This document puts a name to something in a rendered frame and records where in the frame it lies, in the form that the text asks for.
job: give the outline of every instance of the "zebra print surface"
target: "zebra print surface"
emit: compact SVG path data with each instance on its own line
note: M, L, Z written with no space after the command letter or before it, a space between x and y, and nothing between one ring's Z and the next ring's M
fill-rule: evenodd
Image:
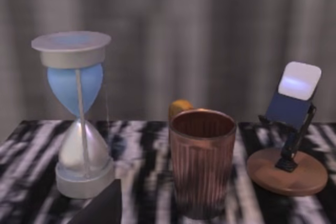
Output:
M88 200L62 196L55 185L57 153L70 121L23 121L0 146L0 223L67 223ZM123 224L209 223L179 215L165 122L94 122L110 146L121 178ZM251 182L246 159L264 147L281 147L276 127L240 123L225 214L210 223L336 223L336 124L313 124L301 150L325 165L325 189L310 197L284 197Z

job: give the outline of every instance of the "round brown base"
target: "round brown base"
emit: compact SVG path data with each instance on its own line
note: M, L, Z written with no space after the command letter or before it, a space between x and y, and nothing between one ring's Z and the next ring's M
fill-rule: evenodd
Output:
M328 180L323 165L312 156L297 152L298 164L292 172L275 167L280 149L268 148L253 153L247 160L247 173L262 188L286 196L308 196L321 191Z

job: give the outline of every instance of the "cup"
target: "cup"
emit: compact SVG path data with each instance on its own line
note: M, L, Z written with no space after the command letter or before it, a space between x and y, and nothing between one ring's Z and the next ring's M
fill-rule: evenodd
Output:
M177 208L196 220L223 213L231 174L236 122L177 100L169 109L169 139Z

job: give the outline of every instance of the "gray curtain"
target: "gray curtain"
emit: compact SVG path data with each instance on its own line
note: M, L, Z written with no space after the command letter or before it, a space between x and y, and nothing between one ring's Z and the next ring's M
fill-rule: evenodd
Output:
M297 60L323 72L315 120L336 120L336 0L0 0L3 134L23 119L73 118L30 48L66 30L112 37L89 119L165 120L186 98L256 121Z

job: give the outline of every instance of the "hourglass lower bulb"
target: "hourglass lower bulb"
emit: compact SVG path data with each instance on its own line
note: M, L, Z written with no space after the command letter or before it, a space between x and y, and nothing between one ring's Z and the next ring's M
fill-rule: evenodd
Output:
M77 117L64 136L56 165L57 188L70 198L92 198L114 179L108 147L84 118L100 90L104 48L110 40L101 33L71 31L32 41L53 93Z

